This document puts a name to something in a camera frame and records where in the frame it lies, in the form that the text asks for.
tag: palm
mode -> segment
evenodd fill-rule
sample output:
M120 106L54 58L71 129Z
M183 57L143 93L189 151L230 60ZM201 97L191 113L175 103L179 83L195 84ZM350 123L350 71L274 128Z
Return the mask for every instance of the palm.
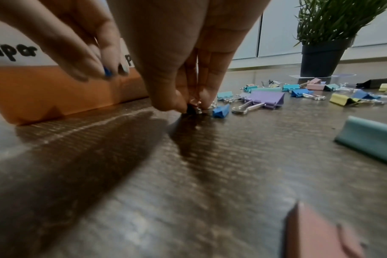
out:
M166 110L172 109L165 100L175 97L175 88L186 102L200 98L203 107L212 103L235 51L268 0L109 4L153 104Z

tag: dark wood surface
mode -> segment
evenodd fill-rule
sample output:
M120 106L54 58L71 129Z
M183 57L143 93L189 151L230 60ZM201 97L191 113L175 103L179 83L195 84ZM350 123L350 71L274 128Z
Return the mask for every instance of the dark wood surface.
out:
M221 90L298 71L230 72ZM382 78L387 62L338 72ZM0 258L276 258L296 200L387 257L387 164L333 141L350 115L387 123L387 105L287 94L279 110L226 119L147 99L23 127L0 117Z

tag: orange container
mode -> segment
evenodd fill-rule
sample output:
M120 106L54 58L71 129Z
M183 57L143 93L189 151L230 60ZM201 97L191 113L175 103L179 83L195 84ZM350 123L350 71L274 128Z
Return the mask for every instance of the orange container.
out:
M58 66L0 67L0 113L23 125L147 97L141 76L78 82Z

